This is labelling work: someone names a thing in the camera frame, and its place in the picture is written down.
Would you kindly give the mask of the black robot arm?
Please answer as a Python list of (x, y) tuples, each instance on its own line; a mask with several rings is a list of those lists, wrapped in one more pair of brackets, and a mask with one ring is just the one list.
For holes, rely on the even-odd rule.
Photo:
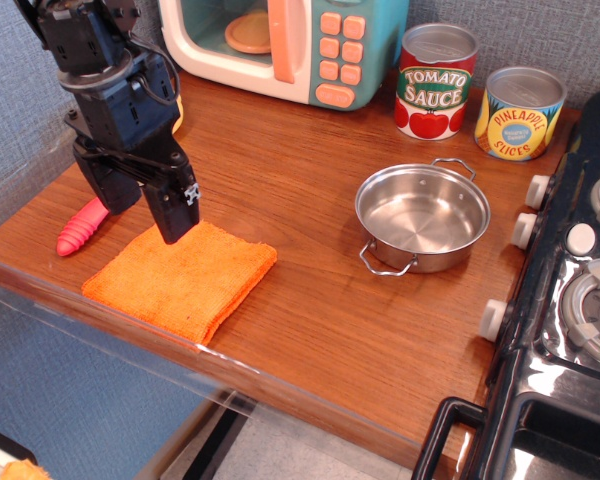
[(58, 66), (76, 109), (73, 154), (96, 196), (118, 215), (146, 199), (165, 243), (199, 222), (200, 190), (174, 139), (181, 114), (176, 68), (133, 32), (132, 1), (19, 1), (17, 7)]

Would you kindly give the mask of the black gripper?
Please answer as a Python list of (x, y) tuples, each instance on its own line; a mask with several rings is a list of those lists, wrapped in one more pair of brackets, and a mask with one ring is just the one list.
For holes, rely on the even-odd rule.
[(145, 199), (166, 244), (200, 221), (201, 191), (189, 160), (173, 137), (179, 82), (162, 52), (125, 49), (120, 62), (97, 73), (63, 74), (78, 112), (76, 163), (107, 210), (119, 215)]

